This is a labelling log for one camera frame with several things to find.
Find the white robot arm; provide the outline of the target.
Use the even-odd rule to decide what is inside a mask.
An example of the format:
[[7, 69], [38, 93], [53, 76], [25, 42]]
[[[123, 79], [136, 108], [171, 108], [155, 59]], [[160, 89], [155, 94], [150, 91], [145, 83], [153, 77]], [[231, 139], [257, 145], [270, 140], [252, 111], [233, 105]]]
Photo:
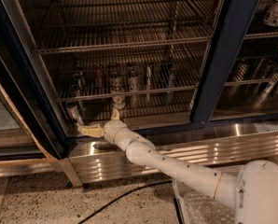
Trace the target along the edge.
[[154, 144], [130, 130], [114, 109], [105, 125], [78, 126], [89, 137], [102, 137], [137, 165], [157, 169], [235, 211], [235, 224], [278, 224], [278, 165], [250, 161], [236, 176], [159, 153]]

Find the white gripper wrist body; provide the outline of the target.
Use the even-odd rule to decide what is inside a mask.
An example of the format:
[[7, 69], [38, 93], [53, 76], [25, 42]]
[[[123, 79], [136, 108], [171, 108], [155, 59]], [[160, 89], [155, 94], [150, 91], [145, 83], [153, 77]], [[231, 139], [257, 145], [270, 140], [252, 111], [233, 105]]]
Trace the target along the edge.
[[126, 128], [127, 125], [121, 120], [114, 119], [109, 120], [104, 125], [104, 139], [110, 143], [114, 142], [116, 134], [123, 128]]

